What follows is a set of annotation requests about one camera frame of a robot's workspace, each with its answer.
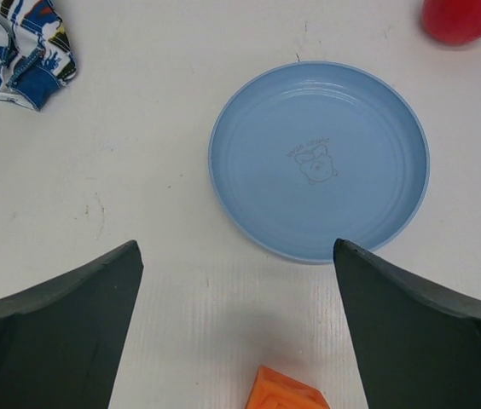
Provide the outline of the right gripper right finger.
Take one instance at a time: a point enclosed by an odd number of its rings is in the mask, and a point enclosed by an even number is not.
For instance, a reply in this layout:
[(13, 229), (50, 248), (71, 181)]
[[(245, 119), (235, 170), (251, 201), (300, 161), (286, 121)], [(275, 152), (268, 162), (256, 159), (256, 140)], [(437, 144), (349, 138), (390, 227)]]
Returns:
[(481, 408), (481, 300), (345, 239), (333, 262), (369, 407)]

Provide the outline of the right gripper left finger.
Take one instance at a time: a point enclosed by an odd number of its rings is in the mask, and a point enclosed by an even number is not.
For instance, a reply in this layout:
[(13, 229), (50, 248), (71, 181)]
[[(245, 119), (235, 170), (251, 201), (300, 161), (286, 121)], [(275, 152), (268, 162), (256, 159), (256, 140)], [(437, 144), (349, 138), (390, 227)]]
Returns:
[(0, 299), (0, 408), (106, 408), (142, 281), (130, 240)]

